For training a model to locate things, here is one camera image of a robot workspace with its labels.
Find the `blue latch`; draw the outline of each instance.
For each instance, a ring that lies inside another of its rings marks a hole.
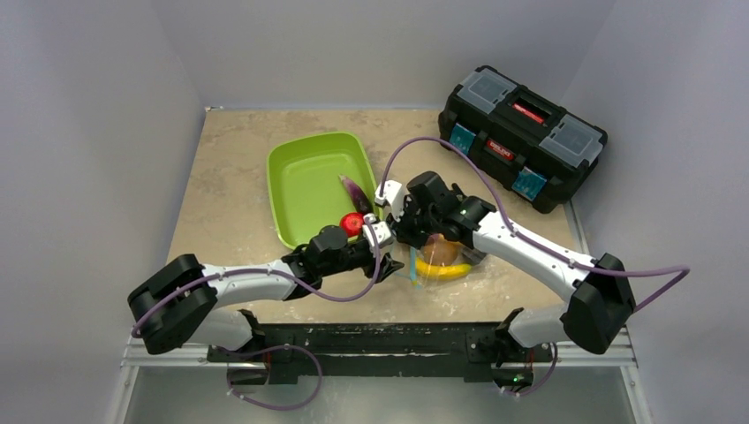
[[[512,190],[515,190],[526,199],[533,201],[546,185],[546,181],[541,174],[537,174],[528,168],[523,168],[518,174],[518,178],[515,179],[515,183],[512,184]]]
[[[452,134],[450,134],[450,144],[468,155],[468,151],[471,150],[471,145],[475,138],[475,133],[468,131],[461,124],[455,124],[455,126],[452,127]]]

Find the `red label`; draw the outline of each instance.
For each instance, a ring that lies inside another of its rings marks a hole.
[[[528,109],[520,106],[519,104],[517,104],[517,103],[513,104],[512,108],[515,109],[515,110],[517,110],[518,112],[522,113],[523,115],[531,118],[532,120],[538,122],[539,124],[543,124],[543,118],[542,117],[539,117],[538,115],[536,115],[532,111],[530,111],[530,110],[528,110]]]
[[[487,140],[487,146],[497,152],[501,157],[507,159],[508,161],[511,161],[515,158],[515,154],[513,154],[510,150],[508,150],[505,146],[497,143],[494,140]]]

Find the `glass panel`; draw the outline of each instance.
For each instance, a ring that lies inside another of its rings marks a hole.
[[[618,367],[558,367],[547,385],[520,400],[491,383],[453,378],[326,378],[317,399],[290,413],[226,396],[225,369],[142,368],[127,423],[633,423]],[[252,396],[276,404],[300,401],[315,379],[263,386]]]

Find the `green tray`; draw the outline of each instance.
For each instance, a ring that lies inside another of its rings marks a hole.
[[[359,139],[326,132],[289,141],[268,155],[268,192],[278,238],[287,247],[309,242],[326,225],[338,225],[354,208],[338,175],[374,199],[375,176]]]

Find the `white wall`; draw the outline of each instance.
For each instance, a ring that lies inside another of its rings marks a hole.
[[[0,421],[100,423],[203,112],[148,1],[0,4]]]
[[[749,417],[747,22],[740,0],[619,1],[563,99],[610,134],[575,199],[595,252],[692,265],[631,319],[657,423]]]
[[[201,100],[434,107],[492,64],[558,100],[614,0],[154,0]]]

